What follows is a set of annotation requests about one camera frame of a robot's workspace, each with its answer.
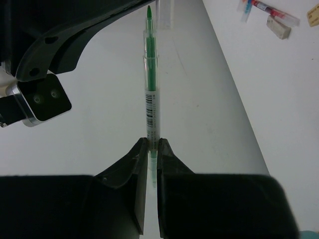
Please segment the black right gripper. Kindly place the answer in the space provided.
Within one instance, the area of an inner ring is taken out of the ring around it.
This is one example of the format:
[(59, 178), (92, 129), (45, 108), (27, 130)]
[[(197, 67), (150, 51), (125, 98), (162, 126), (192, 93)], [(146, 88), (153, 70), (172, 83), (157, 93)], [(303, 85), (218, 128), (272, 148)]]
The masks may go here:
[(71, 110), (58, 75), (73, 71), (100, 30), (146, 0), (3, 0), (0, 66), (14, 78), (0, 99), (0, 125), (33, 127)]

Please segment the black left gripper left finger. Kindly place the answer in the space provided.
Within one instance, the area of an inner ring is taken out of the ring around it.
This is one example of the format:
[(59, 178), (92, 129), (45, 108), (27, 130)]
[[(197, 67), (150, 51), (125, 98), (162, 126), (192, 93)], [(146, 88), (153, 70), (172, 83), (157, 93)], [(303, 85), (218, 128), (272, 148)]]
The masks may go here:
[(138, 239), (144, 233), (147, 140), (101, 173), (3, 176), (3, 239)]

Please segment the clear pen cap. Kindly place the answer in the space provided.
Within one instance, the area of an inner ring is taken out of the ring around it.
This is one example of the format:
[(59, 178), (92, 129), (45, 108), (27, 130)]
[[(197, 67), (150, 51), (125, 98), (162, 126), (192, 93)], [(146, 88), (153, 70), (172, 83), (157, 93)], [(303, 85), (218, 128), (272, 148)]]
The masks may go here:
[(156, 0), (156, 12), (157, 29), (172, 29), (174, 22), (174, 0)]

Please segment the green pen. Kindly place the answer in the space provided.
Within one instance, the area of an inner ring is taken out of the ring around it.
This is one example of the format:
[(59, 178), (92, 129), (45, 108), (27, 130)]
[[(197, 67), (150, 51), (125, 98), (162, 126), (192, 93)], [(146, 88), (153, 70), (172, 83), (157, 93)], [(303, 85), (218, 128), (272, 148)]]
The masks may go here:
[(152, 8), (148, 6), (144, 29), (144, 70), (146, 129), (149, 151), (151, 186), (157, 187), (157, 156), (160, 139), (160, 87), (157, 29)]

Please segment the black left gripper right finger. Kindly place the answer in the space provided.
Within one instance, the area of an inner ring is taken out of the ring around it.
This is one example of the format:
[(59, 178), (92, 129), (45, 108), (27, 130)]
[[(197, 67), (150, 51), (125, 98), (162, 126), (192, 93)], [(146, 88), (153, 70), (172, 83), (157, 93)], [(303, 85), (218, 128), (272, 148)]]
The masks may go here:
[(163, 239), (299, 237), (285, 191), (271, 176), (194, 173), (162, 138), (157, 185)]

